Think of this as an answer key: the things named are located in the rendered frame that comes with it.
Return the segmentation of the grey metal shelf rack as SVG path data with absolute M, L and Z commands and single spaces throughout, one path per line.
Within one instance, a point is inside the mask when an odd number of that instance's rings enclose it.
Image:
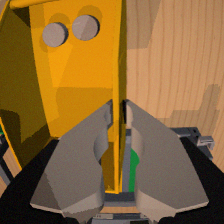
M 213 140 L 212 136 L 202 136 L 197 127 L 181 127 L 170 129 L 181 137 L 186 136 L 212 161 L 213 156 L 209 151 L 209 149 L 213 150 L 215 145 L 215 141 Z M 104 207 L 136 207 L 134 200 L 134 184 L 136 166 L 139 164 L 139 157 L 136 152 L 131 148 L 130 143 L 131 129 L 126 129 L 126 143 L 119 186 L 119 194 L 105 192 Z M 209 149 L 207 146 L 209 147 Z M 3 156 L 8 148 L 9 144 L 5 138 L 5 135 L 1 134 L 0 176 L 6 186 L 8 186 L 12 179 L 14 179 L 7 164 L 3 159 Z M 130 224 L 130 221 L 141 220 L 148 220 L 148 217 L 142 213 L 98 213 L 93 216 L 92 224 Z

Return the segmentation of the grey round disc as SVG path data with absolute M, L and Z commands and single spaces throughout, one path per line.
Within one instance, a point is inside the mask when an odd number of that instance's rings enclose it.
M 77 17 L 72 24 L 72 32 L 74 36 L 82 41 L 88 41 L 98 35 L 100 31 L 100 23 L 98 19 L 92 15 L 81 15 Z
M 58 47 L 68 39 L 68 29 L 60 22 L 48 24 L 42 32 L 44 43 L 49 47 Z

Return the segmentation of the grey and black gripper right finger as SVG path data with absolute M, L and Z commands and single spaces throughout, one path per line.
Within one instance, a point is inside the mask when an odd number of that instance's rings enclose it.
M 122 100 L 135 172 L 136 209 L 158 224 L 224 224 L 224 173 L 187 137 L 181 137 L 145 110 Z

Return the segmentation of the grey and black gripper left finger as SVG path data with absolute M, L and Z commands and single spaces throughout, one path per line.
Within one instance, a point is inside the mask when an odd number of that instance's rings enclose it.
M 112 125 L 113 99 L 52 139 L 3 192 L 0 224 L 61 224 L 65 217 L 92 224 L 104 206 L 101 157 Z

